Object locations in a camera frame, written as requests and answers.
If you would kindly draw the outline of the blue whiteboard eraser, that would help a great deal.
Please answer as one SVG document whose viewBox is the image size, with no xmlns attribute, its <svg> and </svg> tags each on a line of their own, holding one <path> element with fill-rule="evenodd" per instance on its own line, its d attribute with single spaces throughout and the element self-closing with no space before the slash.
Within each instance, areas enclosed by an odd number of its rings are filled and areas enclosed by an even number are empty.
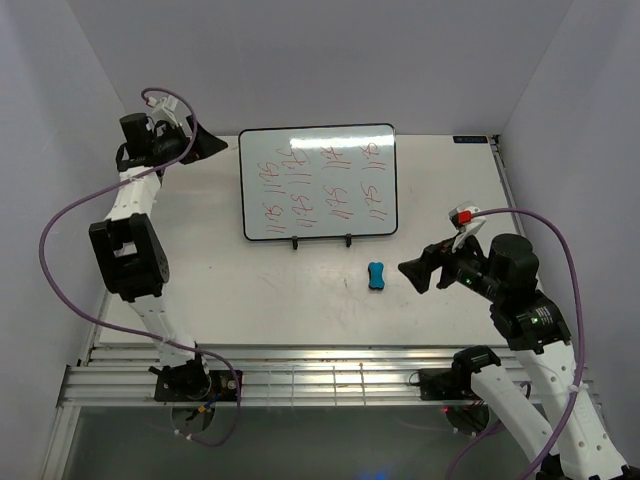
<svg viewBox="0 0 640 480">
<path fill-rule="evenodd" d="M 385 288 L 384 264 L 382 262 L 370 262 L 367 266 L 368 288 L 373 291 L 382 291 Z"/>
</svg>

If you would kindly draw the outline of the white whiteboard black frame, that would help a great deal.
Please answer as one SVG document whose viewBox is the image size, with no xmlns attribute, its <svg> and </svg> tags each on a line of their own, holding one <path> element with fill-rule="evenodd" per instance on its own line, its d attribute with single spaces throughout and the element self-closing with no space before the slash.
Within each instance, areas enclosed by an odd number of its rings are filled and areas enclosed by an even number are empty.
<svg viewBox="0 0 640 480">
<path fill-rule="evenodd" d="M 238 152 L 249 241 L 390 236 L 398 229 L 389 123 L 246 129 Z"/>
</svg>

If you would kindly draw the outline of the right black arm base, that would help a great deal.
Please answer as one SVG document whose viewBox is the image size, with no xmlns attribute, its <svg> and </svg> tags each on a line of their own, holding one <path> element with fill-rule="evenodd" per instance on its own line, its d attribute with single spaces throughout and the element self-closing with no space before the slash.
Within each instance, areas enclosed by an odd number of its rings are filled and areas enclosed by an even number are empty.
<svg viewBox="0 0 640 480">
<path fill-rule="evenodd" d="M 479 399 L 471 390 L 470 377 L 453 369 L 419 369 L 409 376 L 408 385 L 419 390 L 419 397 L 423 401 Z"/>
</svg>

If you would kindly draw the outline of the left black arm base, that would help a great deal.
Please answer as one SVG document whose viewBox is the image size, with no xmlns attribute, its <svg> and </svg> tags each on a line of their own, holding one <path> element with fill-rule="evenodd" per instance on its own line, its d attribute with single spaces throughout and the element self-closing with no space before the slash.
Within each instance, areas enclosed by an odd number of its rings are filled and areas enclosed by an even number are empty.
<svg viewBox="0 0 640 480">
<path fill-rule="evenodd" d="M 182 365 L 150 367 L 149 372 L 156 377 L 153 399 L 158 402 L 235 402 L 243 381 L 242 370 L 233 376 L 229 370 Z"/>
</svg>

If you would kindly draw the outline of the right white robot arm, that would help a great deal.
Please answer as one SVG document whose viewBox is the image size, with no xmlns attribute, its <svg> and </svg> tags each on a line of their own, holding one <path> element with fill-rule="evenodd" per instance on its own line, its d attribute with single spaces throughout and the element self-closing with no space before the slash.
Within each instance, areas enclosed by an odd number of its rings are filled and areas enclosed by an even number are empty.
<svg viewBox="0 0 640 480">
<path fill-rule="evenodd" d="M 490 318 L 542 407 L 536 409 L 507 379 L 500 359 L 485 345 L 456 353 L 447 377 L 458 394 L 484 400 L 517 441 L 530 462 L 523 478 L 636 479 L 638 468 L 614 446 L 581 381 L 561 311 L 537 287 L 538 267 L 526 238 L 501 234 L 487 253 L 475 237 L 461 245 L 447 239 L 398 269 L 420 294 L 439 271 L 438 288 L 459 283 L 489 301 Z"/>
</svg>

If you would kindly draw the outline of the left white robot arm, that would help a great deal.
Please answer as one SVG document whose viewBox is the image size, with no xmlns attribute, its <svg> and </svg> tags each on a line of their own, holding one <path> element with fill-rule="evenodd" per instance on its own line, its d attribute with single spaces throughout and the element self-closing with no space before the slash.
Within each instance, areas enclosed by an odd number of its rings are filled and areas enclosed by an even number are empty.
<svg viewBox="0 0 640 480">
<path fill-rule="evenodd" d="M 182 369 L 178 388 L 190 399 L 205 397 L 212 387 L 206 362 L 195 341 L 171 318 L 163 291 L 170 279 L 167 255 L 151 221 L 162 187 L 165 164 L 206 159 L 228 144 L 186 117 L 191 133 L 177 121 L 144 113 L 120 119 L 125 142 L 115 156 L 119 179 L 114 204 L 105 219 L 89 227 L 90 242 L 107 290 L 120 297 L 141 320 L 159 352 L 160 369 Z"/>
</svg>

